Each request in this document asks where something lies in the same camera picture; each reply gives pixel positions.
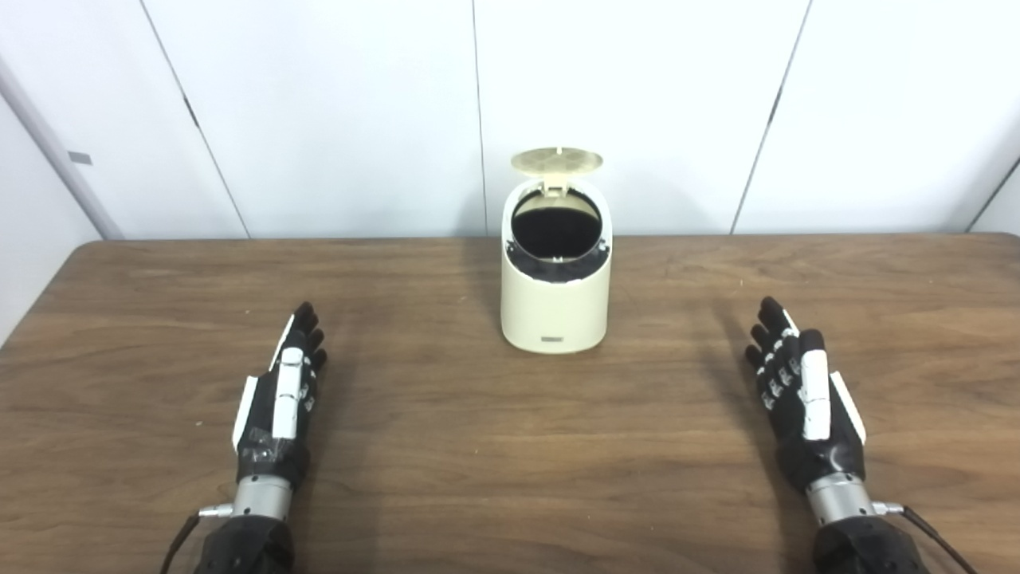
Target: robotic hand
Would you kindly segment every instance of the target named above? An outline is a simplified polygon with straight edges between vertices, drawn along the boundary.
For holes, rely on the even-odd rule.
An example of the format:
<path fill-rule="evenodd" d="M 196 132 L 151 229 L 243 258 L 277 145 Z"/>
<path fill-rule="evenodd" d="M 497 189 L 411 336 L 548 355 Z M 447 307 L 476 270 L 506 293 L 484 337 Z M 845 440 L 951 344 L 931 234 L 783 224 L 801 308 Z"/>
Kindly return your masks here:
<path fill-rule="evenodd" d="M 807 494 L 819 524 L 815 568 L 821 574 L 927 573 L 913 539 L 878 516 L 912 511 L 873 503 L 864 488 L 864 423 L 843 377 L 829 373 L 821 333 L 799 331 L 771 298 L 762 302 L 758 320 L 751 330 L 757 346 L 746 355 L 757 370 L 779 470 Z"/>
<path fill-rule="evenodd" d="M 308 473 L 305 443 L 315 405 L 316 373 L 326 361 L 322 331 L 310 304 L 302 304 L 284 328 L 269 370 L 249 377 L 234 423 L 238 492 L 234 504 L 201 509 L 190 517 L 163 563 L 202 517 L 226 518 L 209 534 L 196 574 L 286 574 L 294 564 L 287 517 L 291 498 Z"/>

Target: wood grain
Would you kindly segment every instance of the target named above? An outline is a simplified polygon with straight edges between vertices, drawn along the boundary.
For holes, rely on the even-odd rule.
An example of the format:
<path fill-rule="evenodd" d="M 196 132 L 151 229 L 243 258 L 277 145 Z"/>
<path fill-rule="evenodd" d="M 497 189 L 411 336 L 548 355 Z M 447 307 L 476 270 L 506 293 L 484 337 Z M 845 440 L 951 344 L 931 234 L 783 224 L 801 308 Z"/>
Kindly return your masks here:
<path fill-rule="evenodd" d="M 540 357 L 500 334 L 493 239 L 83 247 L 0 350 L 0 570 L 155 572 L 189 512 L 231 499 L 244 377 L 308 300 L 332 359 L 300 572 L 807 572 L 810 511 L 741 359 L 772 295 L 826 335 L 871 494 L 1016 571 L 1017 238 L 616 248 L 607 340 Z"/>

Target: trash can lid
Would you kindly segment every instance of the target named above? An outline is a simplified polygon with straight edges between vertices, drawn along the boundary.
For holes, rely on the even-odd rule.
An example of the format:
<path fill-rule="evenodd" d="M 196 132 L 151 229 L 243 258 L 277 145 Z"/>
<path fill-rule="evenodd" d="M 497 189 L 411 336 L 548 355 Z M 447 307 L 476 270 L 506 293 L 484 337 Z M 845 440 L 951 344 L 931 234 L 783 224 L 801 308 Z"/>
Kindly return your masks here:
<path fill-rule="evenodd" d="M 518 171 L 543 178 L 543 194 L 564 196 L 570 175 L 590 173 L 602 165 L 602 156 L 575 147 L 543 147 L 522 151 L 510 159 Z"/>

